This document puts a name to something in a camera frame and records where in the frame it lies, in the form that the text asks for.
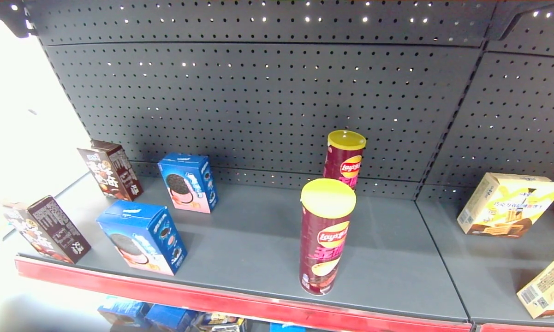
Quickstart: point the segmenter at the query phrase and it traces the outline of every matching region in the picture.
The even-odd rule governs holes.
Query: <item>snack box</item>
[[[306,332],[306,328],[302,326],[271,323],[270,332]]]
[[[150,311],[150,305],[146,302],[107,296],[97,311],[113,325],[141,328],[150,328],[151,326],[146,320],[146,314]]]
[[[521,237],[554,201],[554,182],[546,177],[486,173],[458,223],[466,234]]]
[[[2,201],[4,217],[45,257],[77,263],[90,244],[51,196],[33,204]]]
[[[519,290],[517,297],[534,319],[553,317],[554,261],[523,289]]]
[[[78,151],[105,196],[133,201],[142,193],[142,185],[120,144],[92,141],[92,147]]]
[[[211,213],[217,192],[207,156],[168,154],[158,167],[175,208]]]
[[[146,315],[150,324],[163,332],[187,332],[199,312],[155,304]]]
[[[193,325],[200,332],[246,332],[248,329],[246,319],[218,313],[202,314]]]
[[[130,267],[174,275],[186,257],[165,206],[116,201],[96,221]]]

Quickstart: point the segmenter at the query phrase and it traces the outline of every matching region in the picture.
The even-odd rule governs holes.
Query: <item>maroon chip canister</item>
[[[312,295],[330,292],[345,247],[355,191],[337,179],[320,178],[302,189],[299,281]]]
[[[342,181],[354,190],[366,143],[363,135],[350,130],[335,130],[328,134],[324,177]]]

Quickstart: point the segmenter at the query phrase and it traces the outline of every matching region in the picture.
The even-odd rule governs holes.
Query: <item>product packaging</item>
[[[357,196],[336,179],[320,178],[304,186],[301,201],[299,280],[305,291],[321,296],[334,284]]]
[[[336,130],[328,134],[324,177],[338,179],[354,190],[366,143],[362,135],[350,130]]]
[[[217,192],[207,156],[168,154],[158,167],[175,208],[204,213],[213,210]]]
[[[146,319],[162,332],[187,332],[199,312],[155,304]]]
[[[146,314],[150,311],[150,305],[146,302],[107,296],[97,311],[113,325],[141,328],[150,328],[151,326],[146,320]]]
[[[4,217],[45,257],[77,263],[90,244],[51,196],[33,204],[0,202]]]
[[[534,319],[554,316],[554,261],[517,296]]]
[[[194,327],[199,332],[246,332],[248,321],[224,314],[208,313],[197,318]]]
[[[78,151],[105,196],[133,201],[142,193],[142,185],[120,144],[92,141],[92,147]]]
[[[96,221],[130,267],[174,275],[186,257],[165,206],[116,201]]]
[[[306,328],[302,326],[271,323],[269,332],[306,332]]]
[[[486,173],[459,214],[466,234],[521,237],[554,201],[546,177]]]

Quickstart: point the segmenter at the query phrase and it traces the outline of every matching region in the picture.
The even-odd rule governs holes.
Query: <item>yellow plastic lid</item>
[[[334,130],[328,134],[328,145],[341,150],[360,150],[367,144],[367,139],[361,134],[350,130]]]
[[[318,217],[338,219],[355,209],[357,195],[337,179],[319,178],[304,185],[301,201],[304,208]]]

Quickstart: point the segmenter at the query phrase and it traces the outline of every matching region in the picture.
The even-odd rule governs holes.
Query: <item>blue oreo box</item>
[[[155,304],[146,319],[163,332],[186,332],[197,315],[199,312],[194,310]]]
[[[175,208],[211,213],[217,192],[207,156],[167,154],[158,167]]]
[[[186,247],[165,206],[117,201],[96,219],[130,267],[174,275]]]
[[[305,327],[286,325],[280,323],[271,323],[270,332],[306,332]]]
[[[113,325],[141,328],[150,328],[151,326],[150,322],[146,320],[146,314],[150,311],[150,305],[146,302],[107,296],[97,311]]]

